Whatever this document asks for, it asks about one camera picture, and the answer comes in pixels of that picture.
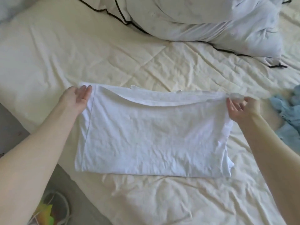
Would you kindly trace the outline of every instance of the floor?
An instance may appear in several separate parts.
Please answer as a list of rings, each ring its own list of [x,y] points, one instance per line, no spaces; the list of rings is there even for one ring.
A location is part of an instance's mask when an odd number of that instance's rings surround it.
[[[0,154],[9,151],[28,134],[17,119],[0,104]],[[71,219],[68,224],[112,225],[59,165],[56,166],[47,189],[58,190],[68,198],[71,204]]]

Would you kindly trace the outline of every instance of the bed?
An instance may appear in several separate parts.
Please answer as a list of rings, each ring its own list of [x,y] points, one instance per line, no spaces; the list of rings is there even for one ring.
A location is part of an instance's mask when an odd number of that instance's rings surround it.
[[[300,84],[300,0],[283,7],[282,64],[268,68],[200,42],[169,42],[130,28],[78,0],[40,0],[0,25],[0,102],[29,131],[62,92],[81,82],[156,91],[210,90],[262,98],[272,128],[281,119],[266,98]],[[228,140],[231,178],[100,175],[76,172],[76,123],[59,159],[114,225],[284,224],[237,125]]]

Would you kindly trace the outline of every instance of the folded t-shirt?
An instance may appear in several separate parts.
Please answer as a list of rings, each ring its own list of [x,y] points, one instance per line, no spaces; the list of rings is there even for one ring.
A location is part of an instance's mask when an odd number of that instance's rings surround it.
[[[231,176],[227,94],[92,86],[80,116],[77,171]]]

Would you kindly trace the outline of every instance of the blue cloth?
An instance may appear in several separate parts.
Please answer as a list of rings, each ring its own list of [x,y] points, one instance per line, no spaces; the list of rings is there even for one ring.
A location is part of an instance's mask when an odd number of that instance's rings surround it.
[[[291,104],[280,95],[271,97],[270,101],[286,121],[276,134],[292,150],[300,153],[300,85],[294,88]]]

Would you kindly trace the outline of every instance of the forearm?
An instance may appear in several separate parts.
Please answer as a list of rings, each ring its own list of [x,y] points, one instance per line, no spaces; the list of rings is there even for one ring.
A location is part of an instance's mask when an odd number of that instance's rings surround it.
[[[300,221],[300,157],[259,115],[239,122],[257,165],[288,225]]]
[[[1,158],[0,218],[6,219],[1,224],[23,224],[30,219],[76,116],[57,105],[35,133]]]

